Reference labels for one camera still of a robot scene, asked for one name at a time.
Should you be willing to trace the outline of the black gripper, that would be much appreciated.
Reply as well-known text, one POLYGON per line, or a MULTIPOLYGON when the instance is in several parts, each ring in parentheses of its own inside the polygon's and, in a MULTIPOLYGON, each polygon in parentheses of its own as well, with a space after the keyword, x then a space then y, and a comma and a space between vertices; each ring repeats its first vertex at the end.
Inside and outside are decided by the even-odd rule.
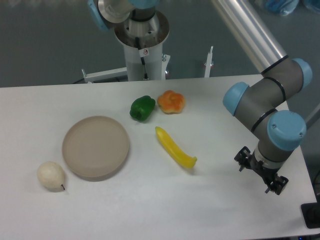
POLYGON ((239 164, 239 171, 251 169, 257 173, 267 185, 265 193, 273 192, 280 195, 285 189, 289 180, 284 176, 278 176, 280 164, 265 158, 259 151, 251 151, 244 146, 234 157, 239 164))

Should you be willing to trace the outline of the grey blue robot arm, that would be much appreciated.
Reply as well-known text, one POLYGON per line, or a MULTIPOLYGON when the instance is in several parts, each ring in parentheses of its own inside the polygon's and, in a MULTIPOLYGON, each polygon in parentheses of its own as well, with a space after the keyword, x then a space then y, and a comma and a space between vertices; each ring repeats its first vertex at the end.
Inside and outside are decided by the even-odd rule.
MULTIPOLYGON (((103 31, 114 29, 129 49, 125 54, 128 79, 162 76, 161 52, 155 52, 169 34, 166 17, 156 10, 156 0, 90 0, 88 9, 103 31)), ((234 84, 223 105, 257 138, 253 152, 246 147, 235 156, 242 169, 256 172, 270 191, 280 193, 288 179, 277 174, 301 144, 307 126, 297 113, 277 107, 312 80, 312 70, 302 59, 291 59, 274 39, 247 0, 215 0, 213 6, 235 36, 262 79, 249 86, 234 84)))

